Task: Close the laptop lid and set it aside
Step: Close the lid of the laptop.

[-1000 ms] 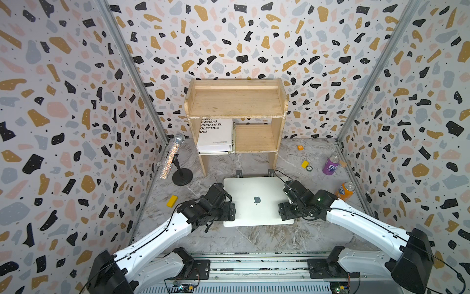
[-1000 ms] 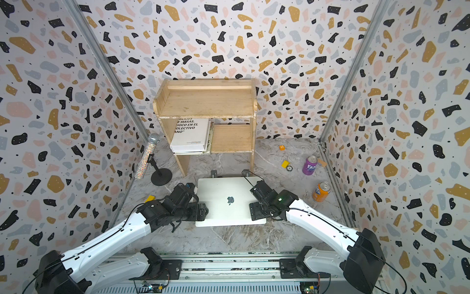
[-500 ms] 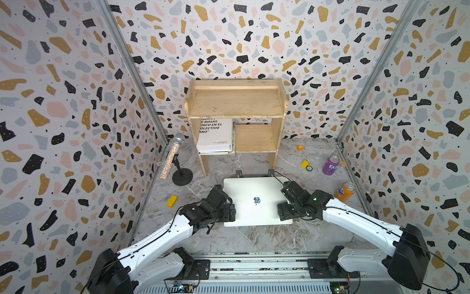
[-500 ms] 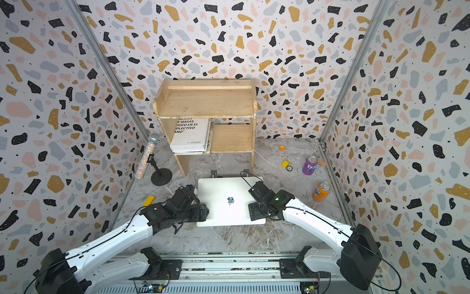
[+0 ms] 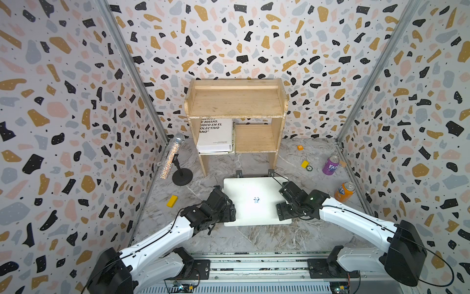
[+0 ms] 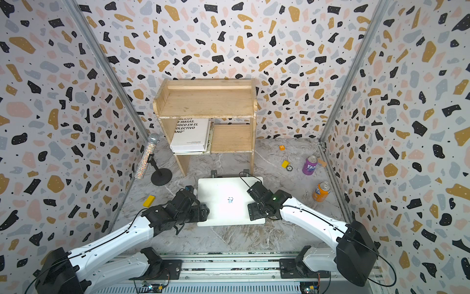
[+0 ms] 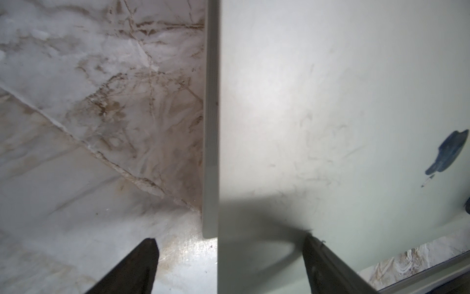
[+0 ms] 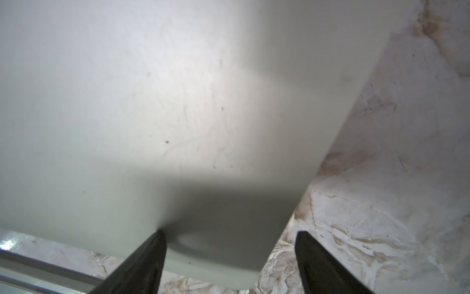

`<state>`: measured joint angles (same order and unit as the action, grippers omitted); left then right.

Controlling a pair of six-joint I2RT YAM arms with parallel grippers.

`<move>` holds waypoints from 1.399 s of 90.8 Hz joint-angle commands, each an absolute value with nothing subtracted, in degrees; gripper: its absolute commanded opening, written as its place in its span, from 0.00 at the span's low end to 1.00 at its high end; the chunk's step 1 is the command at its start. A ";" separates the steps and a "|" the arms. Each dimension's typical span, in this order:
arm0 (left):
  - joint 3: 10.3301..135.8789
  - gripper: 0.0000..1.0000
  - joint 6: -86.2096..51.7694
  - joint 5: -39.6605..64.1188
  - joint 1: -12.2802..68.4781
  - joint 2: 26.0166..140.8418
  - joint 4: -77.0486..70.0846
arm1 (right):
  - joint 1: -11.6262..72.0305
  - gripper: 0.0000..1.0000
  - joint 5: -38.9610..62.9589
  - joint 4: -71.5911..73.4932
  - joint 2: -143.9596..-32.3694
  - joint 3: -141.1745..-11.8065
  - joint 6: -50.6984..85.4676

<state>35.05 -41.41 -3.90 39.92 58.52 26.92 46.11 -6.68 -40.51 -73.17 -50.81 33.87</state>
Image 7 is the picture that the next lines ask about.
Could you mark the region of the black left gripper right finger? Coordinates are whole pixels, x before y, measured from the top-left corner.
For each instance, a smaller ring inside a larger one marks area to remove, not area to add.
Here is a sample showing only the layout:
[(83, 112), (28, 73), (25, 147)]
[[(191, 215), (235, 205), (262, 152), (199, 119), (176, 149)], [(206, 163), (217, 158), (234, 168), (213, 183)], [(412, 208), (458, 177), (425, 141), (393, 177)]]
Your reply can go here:
[(311, 234), (305, 237), (302, 256), (313, 294), (376, 294), (377, 291)]

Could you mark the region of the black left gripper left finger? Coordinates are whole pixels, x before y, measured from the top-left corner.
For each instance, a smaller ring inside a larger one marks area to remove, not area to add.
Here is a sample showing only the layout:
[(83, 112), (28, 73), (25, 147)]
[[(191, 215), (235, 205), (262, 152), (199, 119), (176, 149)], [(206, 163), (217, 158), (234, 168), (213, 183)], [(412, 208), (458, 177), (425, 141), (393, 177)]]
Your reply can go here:
[(150, 294), (158, 263), (157, 242), (146, 238), (86, 294)]

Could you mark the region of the silver laptop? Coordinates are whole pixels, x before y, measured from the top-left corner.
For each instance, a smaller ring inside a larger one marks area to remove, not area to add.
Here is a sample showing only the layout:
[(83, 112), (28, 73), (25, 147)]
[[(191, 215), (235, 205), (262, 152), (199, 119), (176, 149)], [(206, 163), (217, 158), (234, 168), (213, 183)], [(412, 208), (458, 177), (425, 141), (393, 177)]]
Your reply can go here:
[(209, 1), (204, 235), (220, 294), (307, 294), (470, 225), (468, 1)]

